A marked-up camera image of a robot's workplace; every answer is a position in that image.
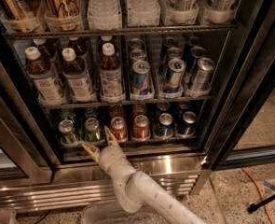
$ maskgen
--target refrigerator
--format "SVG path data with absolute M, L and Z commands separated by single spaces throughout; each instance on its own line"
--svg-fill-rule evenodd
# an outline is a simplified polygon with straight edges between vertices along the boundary
M 0 207 L 24 213 L 116 199 L 105 172 L 82 147 L 62 145 L 57 129 L 63 108 L 83 117 L 85 108 L 97 107 L 105 120 L 109 106 L 115 104 L 103 101 L 97 91 L 95 102 L 42 105 L 26 74 L 24 50 L 34 38 L 59 38 L 65 47 L 68 37 L 84 37 L 95 67 L 99 36 L 117 38 L 125 74 L 125 98 L 117 105 L 124 107 L 129 127 L 128 141 L 120 145 L 136 170 L 149 174 L 177 199 L 198 194 L 214 171 L 275 161 L 275 146 L 235 147 L 275 88 L 275 0 L 240 0 L 233 21 L 227 24 L 164 25 L 160 20 L 147 26 L 128 25 L 125 3 L 120 0 L 122 27 L 109 31 L 88 29 L 85 23 L 86 29 L 71 32 L 8 33 L 0 21 Z M 143 39 L 149 63 L 158 65 L 165 37 L 176 38 L 183 49 L 190 35 L 200 39 L 215 62 L 211 92 L 200 97 L 160 97 L 160 84 L 152 73 L 155 95 L 143 101 L 132 99 L 128 41 Z M 157 104 L 182 101 L 189 101 L 197 116 L 193 135 L 160 140 L 151 127 L 150 139 L 131 139 L 135 104 L 146 104 L 154 117 Z

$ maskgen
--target white bottle cap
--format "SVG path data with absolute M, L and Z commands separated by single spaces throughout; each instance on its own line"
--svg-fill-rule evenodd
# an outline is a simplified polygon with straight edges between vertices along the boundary
M 40 51 L 36 47 L 29 47 L 25 50 L 25 55 L 29 60 L 36 60 L 41 56 Z
M 75 51 L 73 49 L 67 48 L 62 50 L 62 56 L 65 61 L 71 62 L 76 58 Z
M 34 39 L 34 43 L 36 45 L 44 45 L 46 43 L 46 39 Z
M 79 37 L 69 37 L 70 41 L 77 41 L 77 39 L 79 39 Z
M 110 41 L 112 39 L 112 36 L 111 35 L 104 35 L 104 36 L 101 36 L 101 40 L 102 41 Z
M 115 53 L 115 47 L 111 43 L 103 44 L 103 54 L 106 56 L 111 56 Z

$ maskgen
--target beverage cooler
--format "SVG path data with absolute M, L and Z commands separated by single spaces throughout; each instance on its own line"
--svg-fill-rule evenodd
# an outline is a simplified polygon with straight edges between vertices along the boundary
M 177 198 L 275 161 L 275 146 L 235 148 L 275 87 L 275 0 L 23 3 L 0 0 L 0 207 L 113 202 L 81 146 L 104 148 L 104 126 Z

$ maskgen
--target white robotic arm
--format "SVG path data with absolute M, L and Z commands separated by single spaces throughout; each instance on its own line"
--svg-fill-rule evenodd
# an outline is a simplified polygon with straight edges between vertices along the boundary
M 205 222 L 175 200 L 155 180 L 144 172 L 136 171 L 127 160 L 115 137 L 105 127 L 108 147 L 101 152 L 89 145 L 83 148 L 110 176 L 121 207 L 136 213 L 143 204 L 153 207 L 171 224 L 204 224 Z

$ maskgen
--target orange cable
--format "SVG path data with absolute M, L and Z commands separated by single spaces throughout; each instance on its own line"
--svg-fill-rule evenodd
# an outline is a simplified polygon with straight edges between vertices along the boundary
M 264 200 L 265 200 L 264 195 L 263 195 L 261 189 L 259 188 L 259 185 L 258 185 L 257 182 L 255 181 L 255 179 L 254 179 L 254 178 L 253 178 L 244 168 L 241 168 L 241 169 L 242 169 L 242 171 L 243 171 L 244 173 L 246 173 L 246 175 L 254 182 L 254 184 L 255 184 L 255 186 L 256 186 L 256 188 L 257 188 L 257 190 L 258 190 L 258 193 L 259 193 L 259 195 L 260 195 L 261 201 L 264 201 Z M 268 211 L 267 206 L 264 205 L 264 208 L 265 208 L 266 214 L 267 214 L 267 216 L 268 216 L 269 222 L 270 222 L 271 224 L 274 224 L 274 222 L 273 222 L 273 220 L 272 220 L 272 218 L 271 218 L 271 216 L 270 216 L 270 214 L 269 214 L 269 211 Z

